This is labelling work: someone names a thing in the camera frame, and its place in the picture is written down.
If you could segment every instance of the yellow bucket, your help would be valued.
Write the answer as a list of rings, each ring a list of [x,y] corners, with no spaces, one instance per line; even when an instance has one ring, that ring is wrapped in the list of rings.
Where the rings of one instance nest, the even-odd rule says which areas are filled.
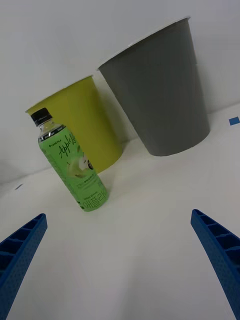
[[[66,125],[99,173],[122,155],[122,147],[103,109],[92,76],[88,76],[32,106],[32,115],[47,108],[58,124]]]

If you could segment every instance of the black bottle cap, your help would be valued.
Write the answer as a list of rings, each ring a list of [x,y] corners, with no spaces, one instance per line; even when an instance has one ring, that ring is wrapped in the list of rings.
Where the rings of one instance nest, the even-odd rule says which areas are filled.
[[[52,116],[48,112],[48,109],[42,108],[33,114],[31,114],[31,118],[34,121],[36,126],[43,124],[45,121],[52,119]]]

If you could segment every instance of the apple juice drink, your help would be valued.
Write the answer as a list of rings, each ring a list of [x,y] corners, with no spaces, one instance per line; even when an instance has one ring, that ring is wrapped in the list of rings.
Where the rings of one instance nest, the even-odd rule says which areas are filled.
[[[77,203],[87,212],[99,208],[108,193],[74,135],[65,125],[54,123],[46,108],[31,117],[40,128],[40,149]]]

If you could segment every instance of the bottle label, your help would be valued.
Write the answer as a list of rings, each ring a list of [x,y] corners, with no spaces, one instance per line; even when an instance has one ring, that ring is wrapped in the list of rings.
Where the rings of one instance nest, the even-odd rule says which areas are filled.
[[[107,200],[104,185],[68,128],[45,134],[39,147],[83,210],[97,209]]]

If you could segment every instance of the gray bucket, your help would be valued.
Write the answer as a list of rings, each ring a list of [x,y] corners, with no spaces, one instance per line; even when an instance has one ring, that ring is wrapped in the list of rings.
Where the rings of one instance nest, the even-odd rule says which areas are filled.
[[[150,154],[189,149],[210,132],[189,17],[99,67]]]

